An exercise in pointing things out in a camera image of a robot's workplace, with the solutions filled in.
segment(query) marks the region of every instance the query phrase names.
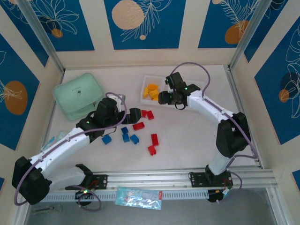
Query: plastic wrapper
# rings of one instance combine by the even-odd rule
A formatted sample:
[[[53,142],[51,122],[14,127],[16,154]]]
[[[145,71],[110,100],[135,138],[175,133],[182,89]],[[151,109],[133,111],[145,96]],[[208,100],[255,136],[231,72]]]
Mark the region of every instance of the plastic wrapper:
[[[52,145],[54,145],[56,142],[59,142],[61,139],[63,139],[69,132],[65,130],[61,130],[56,136],[53,136],[50,138],[50,140],[42,147],[41,151],[45,151],[48,148],[50,148]]]
[[[116,205],[161,210],[162,194],[161,191],[119,187]]]

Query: beige circle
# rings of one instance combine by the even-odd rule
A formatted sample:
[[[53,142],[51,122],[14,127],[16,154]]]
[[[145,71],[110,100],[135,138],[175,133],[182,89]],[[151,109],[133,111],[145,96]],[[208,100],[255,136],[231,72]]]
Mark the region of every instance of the beige circle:
[[[114,23],[123,30],[137,28],[144,21],[142,8],[132,0],[122,0],[112,9]]]
[[[141,35],[141,36],[140,36],[140,39],[141,39],[141,40],[145,40],[145,39],[146,39],[146,36],[145,36],[145,35]]]
[[[223,0],[212,0],[213,4],[220,4]]]
[[[17,4],[15,0],[8,0],[9,2],[13,3],[13,4]]]

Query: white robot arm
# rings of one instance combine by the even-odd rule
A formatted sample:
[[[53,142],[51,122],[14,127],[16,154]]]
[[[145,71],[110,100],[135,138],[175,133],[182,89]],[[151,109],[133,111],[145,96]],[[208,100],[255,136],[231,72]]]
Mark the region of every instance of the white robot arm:
[[[158,96],[160,104],[178,105],[191,107],[199,113],[206,116],[215,126],[217,126],[216,146],[218,152],[205,168],[205,177],[210,184],[218,183],[221,175],[231,162],[233,156],[238,151],[242,151],[248,145],[242,133],[235,127],[229,117],[235,120],[250,139],[250,133],[246,116],[239,112],[233,112],[219,106],[213,100],[209,99],[194,84],[189,86],[182,80],[180,73],[174,73],[166,77],[166,84],[169,85],[169,91],[162,91]]]
[[[142,117],[138,108],[129,109],[130,114],[126,114],[125,106],[125,110],[121,110],[123,96],[106,96],[99,102],[96,111],[90,112],[86,118],[80,120],[76,128],[59,142],[30,159],[21,157],[16,161],[12,185],[29,204],[40,202],[49,191],[78,184],[88,188],[97,181],[95,179],[98,176],[93,175],[92,171],[82,164],[68,170],[57,168],[76,151],[103,136],[105,129],[116,127],[118,124],[137,123]]]

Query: blue block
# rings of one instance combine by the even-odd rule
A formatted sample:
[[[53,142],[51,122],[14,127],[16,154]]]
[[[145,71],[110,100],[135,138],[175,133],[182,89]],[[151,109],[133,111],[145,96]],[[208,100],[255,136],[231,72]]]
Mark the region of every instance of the blue block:
[[[134,144],[138,144],[140,142],[139,138],[136,135],[132,135],[130,137],[130,140],[134,143]]]
[[[104,144],[108,144],[109,142],[112,141],[112,138],[109,135],[106,135],[102,138],[102,141]]]
[[[130,139],[129,139],[129,135],[128,135],[128,134],[123,134],[123,135],[122,135],[122,137],[123,137],[123,141],[124,141],[124,143],[126,143],[126,142],[129,142],[129,141],[130,141]]]
[[[127,127],[121,128],[121,131],[123,132],[123,134],[128,134],[128,129],[127,129]]]

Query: mint green container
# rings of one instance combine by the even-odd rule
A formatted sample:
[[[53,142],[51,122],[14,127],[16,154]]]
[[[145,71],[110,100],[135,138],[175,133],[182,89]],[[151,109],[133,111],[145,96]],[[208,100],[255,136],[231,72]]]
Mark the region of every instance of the mint green container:
[[[55,101],[68,120],[77,120],[97,109],[103,91],[94,76],[85,73],[53,89]]]

